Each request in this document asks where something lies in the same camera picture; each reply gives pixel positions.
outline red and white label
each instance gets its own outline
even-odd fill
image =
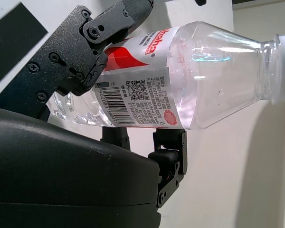
[[[167,54],[178,28],[111,45],[93,90],[116,126],[182,128],[171,94]]]

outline screw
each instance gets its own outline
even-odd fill
[[[51,60],[53,63],[59,62],[59,59],[60,59],[59,55],[56,54],[56,53],[51,53],[51,54],[49,54],[48,58],[49,58],[49,60]]]
[[[89,19],[90,14],[88,11],[86,11],[85,9],[81,12],[82,16],[84,16],[85,19]]]
[[[95,27],[89,28],[88,33],[92,39],[97,39],[99,37],[98,29],[96,29]]]
[[[124,14],[126,17],[128,17],[128,16],[129,16],[128,11],[126,11],[125,9],[123,10],[123,14]]]
[[[164,200],[165,200],[165,196],[162,193],[162,194],[160,194],[159,203],[162,204],[164,202]]]
[[[84,78],[84,75],[80,72],[78,72],[75,77],[78,79],[78,80],[82,80]]]
[[[37,93],[37,99],[41,102],[45,101],[47,99],[48,95],[46,92],[39,92]]]
[[[35,73],[37,71],[39,71],[39,66],[36,64],[36,63],[30,63],[28,65],[28,70],[31,72],[31,73]]]

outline white wall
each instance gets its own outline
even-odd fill
[[[234,25],[258,41],[285,35],[285,1],[234,10]],[[259,116],[257,141],[250,142],[257,151],[247,157],[237,227],[285,227],[285,104],[260,101],[252,111]]]

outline bottle neck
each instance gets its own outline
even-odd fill
[[[262,99],[285,102],[285,36],[261,43],[259,82]]]

